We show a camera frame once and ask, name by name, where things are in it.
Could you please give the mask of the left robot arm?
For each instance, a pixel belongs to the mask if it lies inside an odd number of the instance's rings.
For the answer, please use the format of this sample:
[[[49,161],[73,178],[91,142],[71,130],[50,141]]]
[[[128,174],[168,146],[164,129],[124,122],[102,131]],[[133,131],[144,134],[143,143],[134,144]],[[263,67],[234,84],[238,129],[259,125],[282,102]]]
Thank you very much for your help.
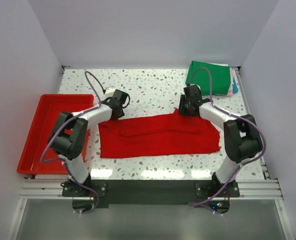
[[[123,109],[129,103],[129,94],[116,89],[111,96],[94,107],[59,114],[42,153],[41,162],[48,162],[45,160],[48,149],[52,149],[58,155],[57,159],[62,161],[68,173],[68,180],[62,183],[64,197],[97,196],[82,157],[88,130],[100,123],[123,117]]]

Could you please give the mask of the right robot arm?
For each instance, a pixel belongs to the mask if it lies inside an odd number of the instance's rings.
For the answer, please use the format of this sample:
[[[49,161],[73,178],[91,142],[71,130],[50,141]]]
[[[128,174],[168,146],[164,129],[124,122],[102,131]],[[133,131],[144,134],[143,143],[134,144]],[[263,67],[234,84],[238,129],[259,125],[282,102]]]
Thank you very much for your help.
[[[212,174],[210,183],[201,187],[206,196],[223,196],[242,166],[263,151],[254,117],[234,114],[216,106],[212,99],[202,97],[197,85],[184,88],[184,94],[180,96],[179,114],[203,118],[223,130],[226,157]]]

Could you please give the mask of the red t shirt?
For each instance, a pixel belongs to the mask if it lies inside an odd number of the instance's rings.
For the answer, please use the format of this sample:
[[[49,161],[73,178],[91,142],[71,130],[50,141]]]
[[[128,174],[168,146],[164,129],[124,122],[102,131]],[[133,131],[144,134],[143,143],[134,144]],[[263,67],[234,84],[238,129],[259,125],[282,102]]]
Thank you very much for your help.
[[[99,124],[102,158],[211,154],[220,150],[219,131],[210,121],[170,114],[109,120]]]

